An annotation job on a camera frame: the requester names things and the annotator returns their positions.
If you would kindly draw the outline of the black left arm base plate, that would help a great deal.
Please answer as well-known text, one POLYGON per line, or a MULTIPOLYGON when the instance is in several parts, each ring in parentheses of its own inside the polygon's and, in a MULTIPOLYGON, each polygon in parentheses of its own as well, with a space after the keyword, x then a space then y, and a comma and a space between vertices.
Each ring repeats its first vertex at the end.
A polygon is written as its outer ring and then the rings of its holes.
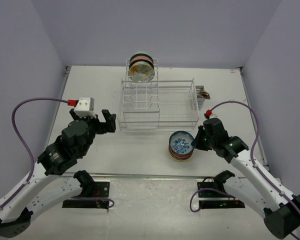
POLYGON ((109 200, 110 182, 95 181, 93 186, 83 189, 75 198, 70 198, 62 203, 63 209, 106 209, 113 206, 109 200))

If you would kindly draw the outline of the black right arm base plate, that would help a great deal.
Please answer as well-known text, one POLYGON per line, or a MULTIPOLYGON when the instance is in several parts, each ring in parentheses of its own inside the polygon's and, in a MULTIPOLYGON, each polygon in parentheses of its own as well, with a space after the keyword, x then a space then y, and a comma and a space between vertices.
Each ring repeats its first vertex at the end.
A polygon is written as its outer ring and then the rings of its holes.
MULTIPOLYGON (((198 190, 202 188, 211 188, 218 191, 221 189, 213 182, 212 179, 197 182, 198 190)), ((243 209, 245 204, 237 198, 228 197, 224 194, 212 190, 202 191, 197 194, 199 198, 199 207, 204 209, 243 209)))

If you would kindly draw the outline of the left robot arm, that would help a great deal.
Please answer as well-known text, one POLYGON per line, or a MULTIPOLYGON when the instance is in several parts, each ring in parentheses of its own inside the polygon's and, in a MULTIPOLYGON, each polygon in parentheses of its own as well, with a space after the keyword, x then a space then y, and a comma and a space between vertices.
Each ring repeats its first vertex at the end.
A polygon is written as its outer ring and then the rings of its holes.
POLYGON ((30 176, 16 185, 18 192, 10 192, 0 199, 0 237, 10 239, 20 235, 39 215, 68 199, 114 206, 113 200, 99 195, 93 178, 85 170, 77 171, 63 185, 40 194, 87 154, 96 135, 116 131, 117 116, 106 109, 102 110, 104 122, 97 115, 79 118, 73 109, 69 113, 72 122, 37 158, 30 176))

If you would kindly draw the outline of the blue triangle patterned bowl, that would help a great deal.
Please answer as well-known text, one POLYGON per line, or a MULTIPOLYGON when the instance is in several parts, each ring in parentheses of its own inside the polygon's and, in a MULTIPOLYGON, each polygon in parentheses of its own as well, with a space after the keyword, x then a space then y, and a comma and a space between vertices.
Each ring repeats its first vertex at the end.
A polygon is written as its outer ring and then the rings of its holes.
POLYGON ((169 153, 170 154, 170 156, 171 157, 173 157, 173 158, 178 158, 178 159, 188 159, 188 158, 191 158, 192 157, 192 155, 190 155, 190 156, 188 156, 188 157, 177 157, 177 156, 175 156, 175 155, 173 155, 171 152, 169 153))

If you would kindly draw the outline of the yellow blue patterned bowl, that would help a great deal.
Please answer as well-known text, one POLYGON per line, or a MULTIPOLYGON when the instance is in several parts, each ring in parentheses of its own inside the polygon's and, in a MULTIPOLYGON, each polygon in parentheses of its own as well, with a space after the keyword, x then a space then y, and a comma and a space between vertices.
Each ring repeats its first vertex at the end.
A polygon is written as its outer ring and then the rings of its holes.
POLYGON ((175 157, 172 157, 172 159, 174 161, 182 162, 182 163, 189 162, 191 160, 191 158, 175 158, 175 157))

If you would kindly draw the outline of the orange floral patterned bowl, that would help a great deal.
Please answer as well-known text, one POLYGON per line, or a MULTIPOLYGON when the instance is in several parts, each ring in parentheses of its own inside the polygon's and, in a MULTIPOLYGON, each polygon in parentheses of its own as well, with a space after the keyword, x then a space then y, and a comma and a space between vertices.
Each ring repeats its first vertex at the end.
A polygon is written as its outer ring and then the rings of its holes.
POLYGON ((186 158, 186 157, 188 157, 188 156, 190 156, 190 155, 192 155, 193 154, 193 151, 191 151, 190 153, 187 153, 187 154, 181 154, 181 153, 176 153, 172 148, 168 148, 168 150, 169 150, 169 153, 172 153, 173 155, 175 155, 175 156, 177 156, 177 157, 179 157, 179 158, 186 158))

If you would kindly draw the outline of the blue white floral bowl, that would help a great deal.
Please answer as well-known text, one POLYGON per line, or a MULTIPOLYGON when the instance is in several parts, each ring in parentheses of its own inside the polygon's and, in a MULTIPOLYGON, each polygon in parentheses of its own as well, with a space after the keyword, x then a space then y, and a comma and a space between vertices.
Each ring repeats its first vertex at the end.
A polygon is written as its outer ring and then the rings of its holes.
POLYGON ((194 151, 193 140, 194 137, 189 132, 179 130, 171 134, 168 146, 176 154, 185 156, 194 151))

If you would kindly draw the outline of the yellow flower leaf bowl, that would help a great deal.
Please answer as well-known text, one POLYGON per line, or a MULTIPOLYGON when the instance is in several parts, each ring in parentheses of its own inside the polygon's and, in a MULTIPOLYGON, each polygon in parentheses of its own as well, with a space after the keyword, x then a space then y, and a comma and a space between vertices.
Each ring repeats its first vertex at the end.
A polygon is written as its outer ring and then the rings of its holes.
POLYGON ((150 82, 155 74, 155 69, 145 61, 138 61, 128 69, 128 77, 136 83, 150 82))

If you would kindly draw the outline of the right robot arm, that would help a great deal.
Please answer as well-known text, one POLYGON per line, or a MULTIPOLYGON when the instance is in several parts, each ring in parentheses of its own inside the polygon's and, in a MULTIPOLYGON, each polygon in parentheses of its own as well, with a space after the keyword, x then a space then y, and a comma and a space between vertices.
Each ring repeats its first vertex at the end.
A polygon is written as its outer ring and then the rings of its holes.
POLYGON ((218 118, 210 118, 198 127, 191 145, 202 151, 214 151, 246 178, 246 183, 229 170, 213 177, 211 187, 196 191, 214 192, 217 196, 236 198, 253 209, 266 228, 283 240, 300 227, 300 194, 296 195, 276 180, 259 163, 253 151, 237 136, 229 136, 218 118))

